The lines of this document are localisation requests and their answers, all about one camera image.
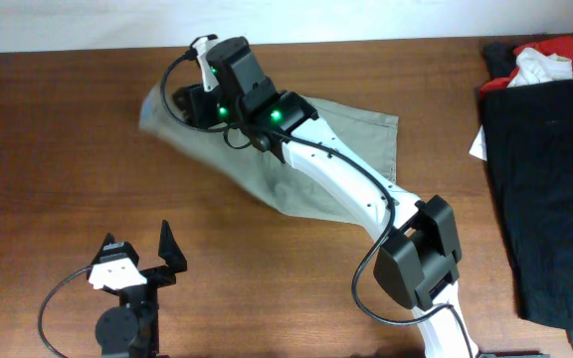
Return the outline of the khaki shorts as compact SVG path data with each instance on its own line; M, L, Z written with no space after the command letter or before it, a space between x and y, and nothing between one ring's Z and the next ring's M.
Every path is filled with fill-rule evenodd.
M388 180L396 180L398 117L310 97L308 100L351 150ZM139 128L213 167L256 199L293 217L354 224L320 185L254 147L229 147L220 133L181 126L164 110L159 87L144 100Z

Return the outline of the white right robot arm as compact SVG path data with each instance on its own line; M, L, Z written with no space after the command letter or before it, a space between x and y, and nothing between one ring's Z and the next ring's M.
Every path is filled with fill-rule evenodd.
M359 297L359 280L372 266L380 287L412 312L406 323L419 328L426 356L478 356L459 300L462 248L455 215L443 198L423 201L379 174L309 101L276 89L246 38L201 36L180 59L196 62L202 81L176 95L179 124L206 133L240 130L249 145L319 184L373 239L351 281L352 298L366 315L396 323Z

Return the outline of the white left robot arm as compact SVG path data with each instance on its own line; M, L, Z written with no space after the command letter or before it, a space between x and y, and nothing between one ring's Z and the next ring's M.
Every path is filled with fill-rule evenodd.
M118 298L118 306L98 319L95 339L103 357L150 358L159 354L158 290L176 283L187 271L169 223L161 223L158 256L162 266L140 269L139 256L129 242L108 234L92 261L88 281L97 290Z

